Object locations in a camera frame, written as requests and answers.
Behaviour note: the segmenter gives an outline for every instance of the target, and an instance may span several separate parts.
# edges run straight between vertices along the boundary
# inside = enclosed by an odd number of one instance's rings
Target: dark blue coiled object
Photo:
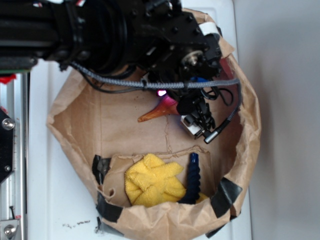
[[[187,188],[183,198],[178,201],[180,204],[196,204],[200,193],[200,168],[199,155],[191,153],[190,163],[188,166]]]

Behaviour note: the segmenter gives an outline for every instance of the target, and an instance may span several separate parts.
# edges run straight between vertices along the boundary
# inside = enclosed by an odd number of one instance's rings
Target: yellow microfiber towel
[[[186,189],[175,176],[183,170],[176,162],[165,163],[154,154],[145,155],[124,175],[125,192],[131,204],[152,207],[179,201]]]

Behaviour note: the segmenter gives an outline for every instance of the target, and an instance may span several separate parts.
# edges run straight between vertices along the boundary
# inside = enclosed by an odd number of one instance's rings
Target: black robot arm
[[[206,95],[188,86],[220,73],[218,41],[218,34],[203,35],[180,0],[86,0],[82,6],[74,0],[0,0],[0,75],[29,71],[38,59],[99,78],[139,67],[155,83],[183,83],[167,92],[186,116],[184,125],[197,126],[193,135],[210,141],[215,121]]]

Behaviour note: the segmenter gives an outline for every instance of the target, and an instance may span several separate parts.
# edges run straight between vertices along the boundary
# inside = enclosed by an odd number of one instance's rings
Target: metal frame
[[[27,239],[27,136],[28,136],[28,75],[19,74],[7,85],[0,85],[0,106],[14,120],[12,173],[0,185],[0,238],[8,239],[4,229],[16,228],[11,239]]]

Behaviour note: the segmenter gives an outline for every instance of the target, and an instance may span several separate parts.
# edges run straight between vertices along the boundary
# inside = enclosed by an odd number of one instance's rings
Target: paper bag
[[[199,23],[212,21],[192,11]],[[104,226],[130,239],[187,240],[212,236],[238,216],[260,148],[261,119],[257,96],[223,38],[223,57],[241,81],[242,105],[224,131],[210,144],[191,138],[180,126],[180,117],[167,115],[138,123],[159,99],[154,92],[106,94],[94,90],[72,71],[54,101],[47,126],[85,184]],[[130,77],[139,80],[137,71]],[[236,88],[234,99],[237,99]],[[219,125],[234,109],[220,99],[210,102]],[[165,202],[153,207],[130,206],[124,192],[124,172],[147,153],[187,168],[190,152],[199,153],[201,191],[208,198],[198,204]],[[99,182],[93,169],[95,156],[108,159],[108,173]],[[186,172],[179,176],[186,184]]]

